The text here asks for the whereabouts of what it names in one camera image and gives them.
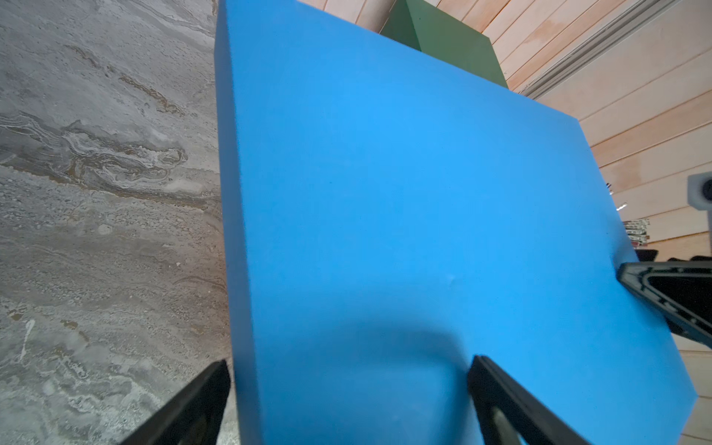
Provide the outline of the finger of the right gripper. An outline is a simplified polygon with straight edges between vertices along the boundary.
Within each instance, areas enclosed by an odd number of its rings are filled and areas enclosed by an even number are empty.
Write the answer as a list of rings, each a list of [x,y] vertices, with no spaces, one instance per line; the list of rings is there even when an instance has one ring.
[[[617,281],[666,319],[670,331],[711,346],[711,261],[624,263]]]

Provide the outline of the blue shoebox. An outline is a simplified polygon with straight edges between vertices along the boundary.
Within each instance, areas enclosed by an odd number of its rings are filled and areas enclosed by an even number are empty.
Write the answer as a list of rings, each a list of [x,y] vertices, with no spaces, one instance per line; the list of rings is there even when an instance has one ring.
[[[477,355],[590,443],[679,440],[574,118],[296,1],[222,1],[214,61],[242,443],[481,443]]]

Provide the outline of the green shoebox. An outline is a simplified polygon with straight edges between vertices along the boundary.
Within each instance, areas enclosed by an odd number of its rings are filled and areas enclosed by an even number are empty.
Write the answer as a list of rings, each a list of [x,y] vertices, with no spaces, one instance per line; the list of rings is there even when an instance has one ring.
[[[491,40],[426,1],[396,1],[380,34],[507,87]]]

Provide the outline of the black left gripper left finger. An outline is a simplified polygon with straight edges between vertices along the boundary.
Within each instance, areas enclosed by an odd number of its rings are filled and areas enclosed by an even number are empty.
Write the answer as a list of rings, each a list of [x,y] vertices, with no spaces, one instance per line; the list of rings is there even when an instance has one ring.
[[[122,445],[215,444],[230,389],[226,361],[211,363]]]

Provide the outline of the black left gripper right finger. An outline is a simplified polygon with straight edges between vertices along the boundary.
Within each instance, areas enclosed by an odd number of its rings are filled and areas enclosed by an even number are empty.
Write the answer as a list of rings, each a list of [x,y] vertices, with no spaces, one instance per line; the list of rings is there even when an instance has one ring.
[[[487,356],[474,357],[467,388],[486,445],[587,442]]]

